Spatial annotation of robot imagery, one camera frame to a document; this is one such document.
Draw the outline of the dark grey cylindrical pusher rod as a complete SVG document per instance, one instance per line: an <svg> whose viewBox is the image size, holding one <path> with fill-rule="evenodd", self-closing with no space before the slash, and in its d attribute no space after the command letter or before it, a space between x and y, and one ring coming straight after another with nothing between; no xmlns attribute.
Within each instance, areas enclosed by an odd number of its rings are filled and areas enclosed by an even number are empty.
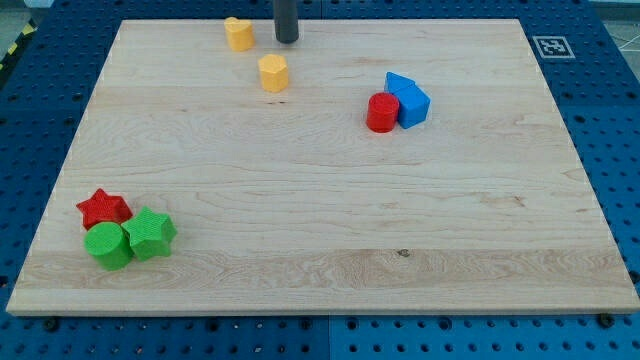
<svg viewBox="0 0 640 360"><path fill-rule="evenodd" d="M294 43L299 38L296 0L273 1L274 32L280 43Z"/></svg>

